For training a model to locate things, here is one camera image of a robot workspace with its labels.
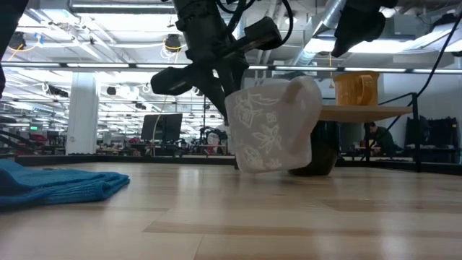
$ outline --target person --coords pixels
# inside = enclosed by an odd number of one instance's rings
[[[369,129],[367,129],[367,124],[364,125],[365,131],[369,131],[370,137],[369,140],[377,140],[375,147],[372,148],[372,154],[376,155],[378,153],[387,154],[387,156],[394,156],[396,154],[396,146],[393,141],[393,137],[390,132],[387,131],[385,127],[377,126],[374,122],[369,123]]]

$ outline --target mug handle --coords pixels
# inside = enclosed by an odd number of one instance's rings
[[[293,105],[295,103],[295,98],[297,95],[300,93],[300,90],[305,87],[305,84],[307,83],[307,78],[309,78],[310,81],[312,81],[313,84],[316,84],[315,81],[311,77],[297,77],[290,81],[289,86],[287,87],[282,101],[284,103]],[[319,90],[318,93],[318,99],[319,99],[319,105],[318,105],[318,110],[312,109],[310,111],[310,114],[314,116],[314,114],[317,114],[317,119],[314,124],[311,123],[312,120],[309,120],[308,118],[305,119],[304,124],[298,131],[297,135],[294,138],[293,143],[290,145],[288,152],[291,154],[296,154],[300,150],[306,149],[306,146],[308,145],[308,139],[311,136],[311,131],[313,130],[314,126],[318,122],[319,115],[321,114],[321,108],[322,108],[322,95],[321,91]]]
[[[372,101],[372,88],[374,85],[373,78],[370,75],[359,76],[361,81],[361,95],[357,98],[358,105],[369,105]]]

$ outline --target blue towel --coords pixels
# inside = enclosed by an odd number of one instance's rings
[[[34,170],[0,160],[0,207],[64,204],[107,199],[130,182],[120,173]]]

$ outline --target computer monitor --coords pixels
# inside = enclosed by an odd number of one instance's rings
[[[180,139],[181,121],[183,120],[183,114],[169,114],[169,115],[146,115],[144,116],[143,129],[141,130],[141,139],[151,140],[152,134],[154,133],[154,125],[156,124],[156,134],[154,139],[160,140],[178,140]]]

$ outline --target ceiling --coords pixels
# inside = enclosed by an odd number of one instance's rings
[[[61,1],[32,1],[32,5],[19,21],[17,31],[25,33],[26,51],[16,52],[9,49],[3,61],[35,61],[35,62],[103,62],[103,63],[180,63],[190,61],[182,50],[178,54],[165,51],[164,39],[169,34],[180,34],[174,25],[177,18],[174,9],[159,8],[149,12],[125,8],[122,12],[115,8],[75,8],[73,13],[66,11]],[[416,15],[432,21],[428,14],[446,13],[459,1],[400,1],[398,10],[417,20],[418,26],[425,26]],[[71,5],[85,4],[168,4],[160,1],[71,1]],[[305,26],[310,17],[322,15],[325,0],[292,0],[290,5],[297,20],[292,36],[282,47],[262,52],[250,51],[246,54],[249,64],[273,64],[279,62],[288,64],[306,45]],[[383,9],[382,12],[393,12]],[[228,14],[222,14],[225,22]],[[287,33],[285,10],[280,0],[257,1],[244,13],[243,24],[251,25],[264,16],[273,17],[278,24],[282,36]],[[319,53],[313,59],[313,64],[321,66],[377,66],[398,68],[427,68],[432,65],[437,52],[426,51],[418,54],[384,54],[384,53],[347,53],[340,58],[329,61],[327,55]],[[197,96],[194,91],[186,92],[177,97],[155,95],[147,84],[156,72],[129,71],[99,71],[96,72],[101,84],[101,105],[99,128],[102,131],[121,131],[136,134],[141,131],[143,116],[147,113],[183,113],[182,130],[189,134],[198,134],[204,120],[204,97]],[[246,74],[254,77],[254,72]],[[317,77],[329,77],[329,74],[319,74]],[[24,124],[29,122],[45,123],[44,129],[66,129],[69,114],[69,99],[46,93],[49,85],[57,87],[71,95],[71,71],[44,71],[29,69],[13,69],[6,71],[7,86],[4,92],[6,98],[39,100],[40,102],[9,102],[2,103],[3,116],[11,116]],[[116,95],[108,95],[108,87],[115,87]],[[44,100],[60,100],[60,102],[44,103]],[[147,109],[140,110],[129,100],[138,100]],[[222,124],[221,115],[212,105],[206,111],[206,125]]]

